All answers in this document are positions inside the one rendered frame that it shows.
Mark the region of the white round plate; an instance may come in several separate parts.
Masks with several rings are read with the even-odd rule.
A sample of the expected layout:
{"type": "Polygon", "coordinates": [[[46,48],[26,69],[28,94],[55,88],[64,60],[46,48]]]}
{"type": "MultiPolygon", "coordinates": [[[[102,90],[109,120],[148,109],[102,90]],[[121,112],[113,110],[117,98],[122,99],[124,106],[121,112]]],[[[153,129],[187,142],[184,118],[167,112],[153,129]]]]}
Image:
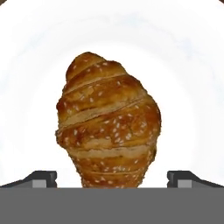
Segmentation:
{"type": "Polygon", "coordinates": [[[162,132],[143,185],[170,170],[224,185],[224,3],[6,0],[0,5],[0,185],[53,170],[81,180],[55,139],[65,73],[80,53],[120,62],[157,102],[162,132]]]}

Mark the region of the golden brown sesame croissant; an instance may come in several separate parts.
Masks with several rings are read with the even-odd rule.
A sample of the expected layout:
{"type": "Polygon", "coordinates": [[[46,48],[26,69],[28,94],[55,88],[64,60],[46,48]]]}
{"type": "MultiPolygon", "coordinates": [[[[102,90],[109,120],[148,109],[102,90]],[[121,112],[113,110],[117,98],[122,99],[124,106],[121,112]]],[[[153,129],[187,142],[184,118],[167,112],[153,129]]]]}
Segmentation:
{"type": "Polygon", "coordinates": [[[161,114],[120,63],[92,52],[77,56],[56,109],[57,144],[72,159],[83,187],[142,184],[157,153],[161,114]]]}

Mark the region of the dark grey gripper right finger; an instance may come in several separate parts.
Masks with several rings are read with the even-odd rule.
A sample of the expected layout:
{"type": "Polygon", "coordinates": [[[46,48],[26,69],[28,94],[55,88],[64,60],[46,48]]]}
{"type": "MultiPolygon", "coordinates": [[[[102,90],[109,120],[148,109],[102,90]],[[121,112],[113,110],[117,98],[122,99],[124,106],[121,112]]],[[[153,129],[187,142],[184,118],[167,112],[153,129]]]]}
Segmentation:
{"type": "Polygon", "coordinates": [[[224,188],[224,185],[201,179],[191,171],[168,171],[167,179],[170,188],[224,188]]]}

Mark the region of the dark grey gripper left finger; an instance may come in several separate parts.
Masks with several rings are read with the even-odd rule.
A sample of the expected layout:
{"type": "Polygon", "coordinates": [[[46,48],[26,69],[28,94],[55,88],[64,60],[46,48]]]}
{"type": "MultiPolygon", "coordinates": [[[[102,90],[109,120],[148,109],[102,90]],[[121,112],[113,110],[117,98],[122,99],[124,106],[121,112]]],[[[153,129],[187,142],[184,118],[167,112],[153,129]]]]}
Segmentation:
{"type": "Polygon", "coordinates": [[[56,171],[33,171],[24,179],[0,185],[0,188],[23,187],[23,188],[56,188],[56,171]]]}

